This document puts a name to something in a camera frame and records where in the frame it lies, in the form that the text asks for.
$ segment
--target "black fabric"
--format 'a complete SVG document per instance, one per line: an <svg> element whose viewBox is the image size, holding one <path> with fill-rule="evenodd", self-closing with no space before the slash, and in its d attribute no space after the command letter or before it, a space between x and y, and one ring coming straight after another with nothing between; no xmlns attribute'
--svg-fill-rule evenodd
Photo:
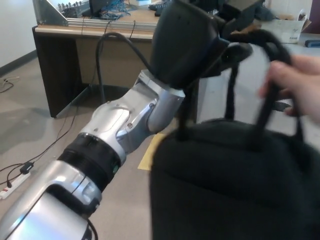
<svg viewBox="0 0 320 240"><path fill-rule="evenodd" d="M234 35L234 42L263 47L271 61L291 63L287 50L265 31ZM192 127L180 119L178 130L154 153L153 240L320 239L320 154L304 142L299 114L293 136L265 129L280 90L276 85L256 124L235 121L237 73L235 66L223 119Z"/></svg>

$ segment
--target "floor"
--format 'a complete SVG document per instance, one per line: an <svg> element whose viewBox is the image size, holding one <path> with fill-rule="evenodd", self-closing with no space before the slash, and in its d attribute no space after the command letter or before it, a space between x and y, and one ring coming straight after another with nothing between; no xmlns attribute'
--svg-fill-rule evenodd
<svg viewBox="0 0 320 240"><path fill-rule="evenodd" d="M320 49L308 49L301 45L289 45L295 54L320 57ZM256 92L263 82L268 64L262 51L254 49L254 55L246 60L240 69L236 87L236 119L253 123L261 101ZM45 89L42 83L38 60L10 73L20 76L11 90L0 94L0 168L22 163L40 154L70 127L74 107L65 109L57 119L49 114ZM198 121L223 116L228 73L221 77L202 79ZM37 172L55 160L89 121L98 106L94 99L82 103L76 113L70 132L51 148L36 163L27 182L19 187L8 199L0 201L0 217L19 195L28 188ZM307 118L304 120L307 140L320 149L320 128ZM275 113L269 125L271 129L292 134L294 120ZM149 211L148 171L138 169L151 138L146 139L140 148L127 158L111 184L103 193L103 200L92 221L102 240L150 240L151 224ZM8 170L0 172L0 183L6 181Z"/></svg>

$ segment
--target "baseboard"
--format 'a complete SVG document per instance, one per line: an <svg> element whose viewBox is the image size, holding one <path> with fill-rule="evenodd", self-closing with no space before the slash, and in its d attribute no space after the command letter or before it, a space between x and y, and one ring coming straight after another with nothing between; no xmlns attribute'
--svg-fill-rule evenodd
<svg viewBox="0 0 320 240"><path fill-rule="evenodd" d="M9 62L8 64L0 67L0 77L3 75L6 75L10 72L12 72L13 70L27 64L28 62L30 62L31 60L35 59L37 57L37 51L34 50L32 52L27 53L26 55L19 57L18 59Z"/></svg>

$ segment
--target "wooden desk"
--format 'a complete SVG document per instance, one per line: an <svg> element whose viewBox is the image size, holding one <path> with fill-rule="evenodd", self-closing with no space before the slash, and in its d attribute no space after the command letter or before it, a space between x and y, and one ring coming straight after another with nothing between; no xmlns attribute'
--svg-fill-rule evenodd
<svg viewBox="0 0 320 240"><path fill-rule="evenodd" d="M130 16L122 17L117 22L135 21L136 25L155 26L159 19L155 17L154 11L148 9L138 9L130 13ZM98 83L95 52L99 37L104 32L103 27L85 24L83 26L39 25L33 28L50 115L53 118L88 85ZM106 32L118 32L130 37L132 28L113 28L111 23ZM147 59L150 59L152 52L153 33L152 30L134 29L131 36L132 42ZM132 49L125 42L115 38L105 41L100 64L108 101L120 98L133 86L140 71L145 69Z"/></svg>

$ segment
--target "keyboard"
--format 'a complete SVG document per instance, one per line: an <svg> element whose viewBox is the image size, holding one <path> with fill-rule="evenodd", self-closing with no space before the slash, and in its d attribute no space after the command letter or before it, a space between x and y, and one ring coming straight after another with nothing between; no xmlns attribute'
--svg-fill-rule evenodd
<svg viewBox="0 0 320 240"><path fill-rule="evenodd" d="M154 15L156 17L160 17L163 9L165 9L169 3L170 3L169 1L165 1L165 2L160 2L157 4L151 4L151 5L149 5L148 8L152 11L155 11Z"/></svg>

